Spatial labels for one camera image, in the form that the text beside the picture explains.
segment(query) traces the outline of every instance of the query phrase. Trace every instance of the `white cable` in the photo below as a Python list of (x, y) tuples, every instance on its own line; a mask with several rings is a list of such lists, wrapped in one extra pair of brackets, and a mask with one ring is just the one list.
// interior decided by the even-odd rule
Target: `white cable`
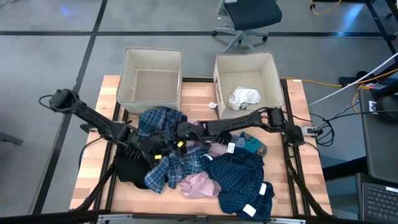
[(334, 93), (331, 93), (331, 94), (329, 94), (329, 95), (323, 97), (322, 99), (319, 99), (319, 100), (317, 100), (317, 101), (315, 101), (315, 102), (309, 104), (309, 106), (312, 106), (312, 105), (314, 105), (315, 103), (319, 103), (319, 102), (321, 102), (322, 100), (324, 100), (324, 99), (326, 99), (326, 98), (329, 98), (329, 97), (333, 96), (334, 94), (336, 94), (336, 93), (338, 93), (338, 92), (340, 92), (340, 91), (343, 91), (343, 90), (347, 89), (348, 87), (350, 87), (350, 86), (352, 86), (352, 85), (357, 84), (357, 82), (360, 82), (361, 80), (364, 80), (366, 77), (370, 76), (370, 74), (372, 74), (372, 73), (374, 73), (375, 71), (377, 71), (379, 68), (381, 68), (381, 67), (382, 67), (383, 65), (385, 65), (387, 62), (391, 61), (391, 60), (392, 60), (395, 56), (397, 56), (397, 55), (398, 55), (398, 53), (394, 54), (394, 55), (391, 56), (388, 60), (386, 60), (385, 62), (383, 62), (381, 65), (379, 65), (377, 68), (375, 68), (374, 70), (372, 70), (371, 72), (369, 72), (368, 74), (366, 74), (364, 77), (360, 78), (359, 80), (356, 80), (355, 82), (353, 82), (353, 83), (347, 85), (346, 87), (341, 88), (341, 89), (335, 91)]

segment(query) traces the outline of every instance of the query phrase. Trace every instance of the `beige storage bin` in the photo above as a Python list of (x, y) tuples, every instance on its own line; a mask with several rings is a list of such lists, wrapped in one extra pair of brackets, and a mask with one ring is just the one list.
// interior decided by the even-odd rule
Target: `beige storage bin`
[[(271, 52), (217, 55), (213, 78), (219, 119), (237, 118), (263, 106), (280, 108), (284, 105), (282, 87)], [(261, 102), (249, 104), (246, 110), (232, 110), (228, 100), (238, 86), (258, 90)]]
[(181, 104), (181, 52), (127, 49), (116, 98), (130, 113)]

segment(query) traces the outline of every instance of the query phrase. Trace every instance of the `plaid shirt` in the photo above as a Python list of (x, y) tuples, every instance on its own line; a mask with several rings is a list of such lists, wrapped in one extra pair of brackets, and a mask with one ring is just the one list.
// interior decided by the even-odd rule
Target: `plaid shirt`
[(208, 152), (208, 148), (201, 142), (187, 147), (187, 153), (182, 156), (176, 155), (173, 151), (160, 160), (159, 164), (145, 176), (145, 184), (156, 193), (161, 193), (166, 177), (169, 187), (174, 189), (177, 182), (190, 174), (197, 174), (203, 171), (199, 158)]
[(183, 113), (167, 107), (147, 110), (139, 116), (138, 135), (149, 137), (152, 133), (161, 131), (163, 136), (168, 138), (170, 130), (180, 121), (186, 120), (187, 117)]

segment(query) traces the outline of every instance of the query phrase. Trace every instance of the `laptop keyboard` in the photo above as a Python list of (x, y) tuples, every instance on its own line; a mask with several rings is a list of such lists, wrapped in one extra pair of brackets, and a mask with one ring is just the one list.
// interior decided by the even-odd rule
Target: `laptop keyboard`
[(398, 222), (398, 190), (376, 184), (364, 184), (365, 215)]

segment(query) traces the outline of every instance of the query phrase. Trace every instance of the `wooden tabletop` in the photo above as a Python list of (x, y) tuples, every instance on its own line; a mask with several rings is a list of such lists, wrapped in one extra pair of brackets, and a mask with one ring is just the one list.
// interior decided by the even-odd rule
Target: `wooden tabletop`
[[(113, 115), (119, 79), (119, 75), (104, 76), (95, 108), (96, 111), (109, 119)], [(293, 114), (299, 118), (310, 119), (302, 82), (299, 80), (287, 80), (287, 84)], [(181, 110), (190, 120), (217, 119), (214, 110), (208, 107), (211, 101), (215, 102), (212, 83), (183, 83)], [(130, 115), (129, 119), (132, 120), (133, 126), (137, 125), (137, 116)], [(299, 126), (310, 125), (309, 122), (297, 119), (294, 122)], [(272, 199), (271, 215), (274, 217), (291, 217), (292, 207), (280, 134), (268, 133), (260, 128), (246, 128), (237, 132), (240, 133), (241, 131), (253, 135), (268, 147), (268, 153), (264, 157), (264, 180), (274, 186), (275, 197)], [(96, 138), (98, 138), (98, 134), (91, 133), (87, 141), (90, 142)], [(305, 141), (315, 144), (315, 140), (310, 137), (305, 137)], [(98, 183), (105, 147), (106, 142), (101, 140), (86, 148), (70, 208), (79, 206)], [(300, 146), (300, 155), (307, 188), (322, 208), (331, 214), (330, 202), (317, 150), (312, 146), (303, 145)], [(295, 189), (299, 213), (304, 214), (300, 190), (296, 185)], [(101, 208), (104, 208), (107, 193), (108, 184), (104, 187)], [(151, 190), (138, 189), (132, 183), (122, 183), (118, 179), (116, 179), (111, 211), (123, 213), (229, 215), (221, 211), (217, 198), (185, 198), (181, 194), (179, 186), (176, 189), (170, 189), (166, 186), (161, 194), (157, 194)]]

